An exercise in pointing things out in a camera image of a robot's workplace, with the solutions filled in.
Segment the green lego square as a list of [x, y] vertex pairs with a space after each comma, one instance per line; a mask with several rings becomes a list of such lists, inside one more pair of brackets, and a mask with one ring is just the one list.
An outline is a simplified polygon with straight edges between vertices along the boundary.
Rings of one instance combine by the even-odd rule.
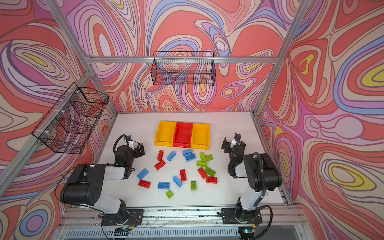
[[214, 158], [212, 155], [205, 155], [205, 159], [208, 162], [208, 161], [212, 161]]

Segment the green lego tall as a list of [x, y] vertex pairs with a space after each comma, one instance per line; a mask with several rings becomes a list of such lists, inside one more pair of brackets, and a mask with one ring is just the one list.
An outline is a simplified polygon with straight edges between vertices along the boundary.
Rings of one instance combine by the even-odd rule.
[[204, 163], [207, 161], [206, 156], [205, 156], [204, 153], [200, 153], [200, 158], [201, 158], [201, 161], [204, 162]]

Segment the green lego side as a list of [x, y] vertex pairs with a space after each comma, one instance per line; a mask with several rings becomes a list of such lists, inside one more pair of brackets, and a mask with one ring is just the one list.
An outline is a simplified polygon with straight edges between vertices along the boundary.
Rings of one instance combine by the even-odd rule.
[[197, 166], [206, 168], [208, 166], [207, 162], [197, 161]]

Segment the green lego small bottom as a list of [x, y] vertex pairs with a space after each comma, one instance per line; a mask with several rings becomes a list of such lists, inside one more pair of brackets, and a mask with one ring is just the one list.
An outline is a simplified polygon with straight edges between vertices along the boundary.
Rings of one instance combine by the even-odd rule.
[[171, 199], [174, 196], [174, 193], [171, 190], [169, 190], [166, 192], [166, 196], [168, 199]]

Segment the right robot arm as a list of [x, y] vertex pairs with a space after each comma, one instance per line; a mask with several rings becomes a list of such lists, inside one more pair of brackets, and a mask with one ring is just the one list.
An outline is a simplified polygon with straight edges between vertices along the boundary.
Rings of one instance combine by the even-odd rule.
[[263, 222], [260, 205], [266, 195], [282, 185], [281, 174], [268, 154], [245, 154], [246, 143], [235, 133], [231, 142], [223, 140], [222, 150], [229, 154], [227, 170], [234, 179], [247, 179], [249, 187], [234, 208], [223, 208], [219, 216], [225, 225]]

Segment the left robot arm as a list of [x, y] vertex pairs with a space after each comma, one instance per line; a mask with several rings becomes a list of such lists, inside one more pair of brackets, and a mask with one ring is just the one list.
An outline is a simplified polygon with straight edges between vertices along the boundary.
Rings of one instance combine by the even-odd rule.
[[130, 214], [124, 200], [103, 191], [104, 182], [127, 180], [134, 171], [134, 160], [145, 155], [145, 148], [131, 136], [121, 135], [114, 143], [113, 154], [113, 164], [77, 165], [62, 188], [59, 201], [99, 211], [102, 223], [118, 226], [127, 224]]

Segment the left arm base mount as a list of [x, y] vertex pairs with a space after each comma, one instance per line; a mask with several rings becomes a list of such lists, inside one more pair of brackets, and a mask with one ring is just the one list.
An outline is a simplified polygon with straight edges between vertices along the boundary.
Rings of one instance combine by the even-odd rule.
[[102, 233], [108, 240], [127, 236], [129, 232], [142, 224], [143, 214], [143, 209], [128, 209], [126, 213], [113, 215], [100, 213], [98, 217], [100, 218]]

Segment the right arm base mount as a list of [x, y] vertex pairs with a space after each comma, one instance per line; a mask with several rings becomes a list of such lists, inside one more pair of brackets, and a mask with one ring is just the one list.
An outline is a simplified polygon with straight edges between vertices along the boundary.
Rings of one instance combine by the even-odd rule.
[[259, 210], [244, 211], [236, 208], [222, 208], [217, 214], [222, 218], [225, 225], [252, 224], [257, 226], [263, 223]]

